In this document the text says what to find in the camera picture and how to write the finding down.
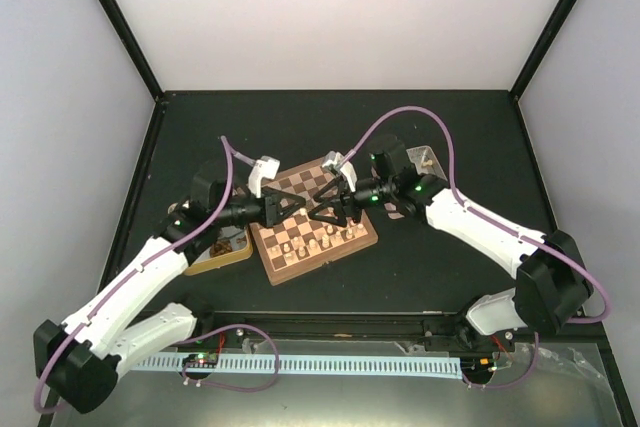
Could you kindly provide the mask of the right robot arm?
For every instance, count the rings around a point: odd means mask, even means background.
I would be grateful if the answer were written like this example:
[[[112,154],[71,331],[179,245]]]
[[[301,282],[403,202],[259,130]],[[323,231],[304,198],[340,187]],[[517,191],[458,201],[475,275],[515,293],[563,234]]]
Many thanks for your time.
[[[360,221],[367,208],[392,206],[400,216],[448,233],[500,266],[515,285],[462,311],[454,326],[461,347],[476,350],[491,335],[519,328],[556,334],[593,294],[591,281],[572,267],[582,260],[567,233],[524,228],[455,193],[424,155],[394,135],[371,141],[369,156],[374,174],[360,179],[342,154],[329,152],[321,166],[333,178],[314,195],[309,216],[344,227]]]

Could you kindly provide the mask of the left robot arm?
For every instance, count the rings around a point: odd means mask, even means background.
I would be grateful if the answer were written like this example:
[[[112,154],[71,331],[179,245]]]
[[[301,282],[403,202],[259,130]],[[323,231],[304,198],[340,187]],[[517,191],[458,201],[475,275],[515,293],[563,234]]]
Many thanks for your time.
[[[191,191],[179,202],[142,249],[103,290],[62,322],[44,321],[34,332],[38,378],[34,407],[42,413],[49,388],[79,413],[100,406],[132,367],[147,357],[188,341],[207,344],[213,319],[195,308],[171,302],[136,322],[135,317],[165,286],[182,275],[216,243],[222,229],[281,225],[304,205],[302,197],[267,187],[280,163],[263,156],[251,162],[247,184],[216,176],[205,165]]]

